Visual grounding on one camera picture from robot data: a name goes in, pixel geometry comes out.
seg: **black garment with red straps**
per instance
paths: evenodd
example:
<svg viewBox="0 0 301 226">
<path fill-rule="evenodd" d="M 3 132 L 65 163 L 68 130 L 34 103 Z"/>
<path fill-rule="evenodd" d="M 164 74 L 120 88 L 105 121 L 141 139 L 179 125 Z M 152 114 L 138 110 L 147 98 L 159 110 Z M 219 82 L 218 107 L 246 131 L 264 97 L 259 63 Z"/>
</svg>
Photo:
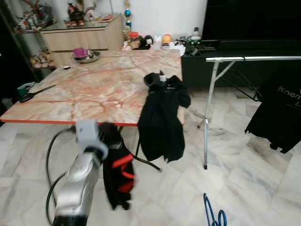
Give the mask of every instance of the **black garment with red straps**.
<svg viewBox="0 0 301 226">
<path fill-rule="evenodd" d="M 101 139 L 109 147 L 103 162 L 103 181 L 105 191 L 113 209 L 121 205 L 129 209 L 130 191 L 134 187 L 133 155 L 125 146 L 117 127 L 110 123 L 100 126 Z"/>
</svg>

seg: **orange ball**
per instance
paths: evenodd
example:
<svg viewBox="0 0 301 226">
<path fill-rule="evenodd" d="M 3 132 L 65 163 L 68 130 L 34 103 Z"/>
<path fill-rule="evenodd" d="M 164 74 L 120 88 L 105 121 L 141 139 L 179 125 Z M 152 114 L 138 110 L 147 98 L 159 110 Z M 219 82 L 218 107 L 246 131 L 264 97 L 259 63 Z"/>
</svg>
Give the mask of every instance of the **orange ball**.
<svg viewBox="0 0 301 226">
<path fill-rule="evenodd" d="M 170 43 L 171 42 L 171 35 L 166 34 L 163 36 L 162 43 Z"/>
</svg>

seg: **red table edge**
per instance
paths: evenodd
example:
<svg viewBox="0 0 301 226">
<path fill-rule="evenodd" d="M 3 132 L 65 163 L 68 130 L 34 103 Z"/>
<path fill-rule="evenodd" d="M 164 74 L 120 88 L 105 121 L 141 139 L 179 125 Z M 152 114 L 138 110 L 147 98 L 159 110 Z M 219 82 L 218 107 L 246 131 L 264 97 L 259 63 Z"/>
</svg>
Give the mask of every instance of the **red table edge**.
<svg viewBox="0 0 301 226">
<path fill-rule="evenodd" d="M 12 122 L 12 123 L 36 123 L 36 124 L 61 124 L 61 125 L 74 125 L 75 121 L 39 121 L 39 120 L 12 120 L 12 119 L 0 119 L 2 122 Z M 138 123 L 118 123 L 113 122 L 116 126 L 131 126 L 138 127 Z"/>
</svg>

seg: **metal frame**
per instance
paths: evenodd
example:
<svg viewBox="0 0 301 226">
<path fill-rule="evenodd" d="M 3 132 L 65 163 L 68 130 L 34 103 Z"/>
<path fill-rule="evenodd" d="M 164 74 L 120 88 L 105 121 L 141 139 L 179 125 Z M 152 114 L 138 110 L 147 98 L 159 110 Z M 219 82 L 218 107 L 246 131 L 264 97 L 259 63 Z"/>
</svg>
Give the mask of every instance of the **metal frame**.
<svg viewBox="0 0 301 226">
<path fill-rule="evenodd" d="M 121 133 L 123 128 L 124 128 L 123 126 L 119 127 L 119 129 L 118 129 L 119 133 Z M 139 147 L 140 147 L 140 138 L 138 139 L 138 144 L 137 144 L 137 147 L 136 147 L 136 153 L 135 153 L 135 155 L 133 155 L 133 158 L 136 159 L 137 161 L 140 161 L 142 163 L 145 163 L 145 164 L 148 164 L 148 165 L 152 166 L 153 168 L 155 168 L 159 172 L 162 172 L 162 169 L 160 167 L 156 166 L 155 164 L 151 163 L 150 161 L 146 161 L 146 160 L 141 159 L 141 158 L 138 157 Z"/>
<path fill-rule="evenodd" d="M 221 78 L 237 61 L 263 61 L 263 60 L 301 60 L 301 56 L 246 56 L 246 57 L 209 57 L 206 62 L 214 62 L 212 77 L 209 88 L 209 95 L 204 115 L 204 169 L 207 169 L 207 154 L 208 154 L 208 113 L 211 105 L 212 95 L 214 91 L 215 82 Z M 217 70 L 221 62 L 230 62 L 228 66 L 219 74 Z"/>
</svg>

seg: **red strap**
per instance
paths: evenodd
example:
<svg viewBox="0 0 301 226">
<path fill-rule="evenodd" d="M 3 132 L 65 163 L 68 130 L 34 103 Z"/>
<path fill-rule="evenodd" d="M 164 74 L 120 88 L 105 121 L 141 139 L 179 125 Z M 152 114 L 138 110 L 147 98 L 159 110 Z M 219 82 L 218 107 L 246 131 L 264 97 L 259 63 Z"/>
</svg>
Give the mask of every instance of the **red strap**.
<svg viewBox="0 0 301 226">
<path fill-rule="evenodd" d="M 134 187 L 134 181 L 129 181 L 118 188 L 119 192 L 129 192 Z"/>
<path fill-rule="evenodd" d="M 112 168 L 117 168 L 119 166 L 122 166 L 130 161 L 133 160 L 133 155 L 132 154 L 128 154 L 127 156 L 121 158 L 121 159 L 118 159 L 116 160 L 115 162 L 113 162 L 112 164 Z"/>
<path fill-rule="evenodd" d="M 131 173 L 128 173 L 128 172 L 125 172 L 124 169 L 127 167 L 127 164 L 121 166 L 121 174 L 123 176 L 125 176 L 126 178 L 129 178 L 129 179 L 134 179 L 136 177 L 135 174 L 131 174 Z"/>
</svg>

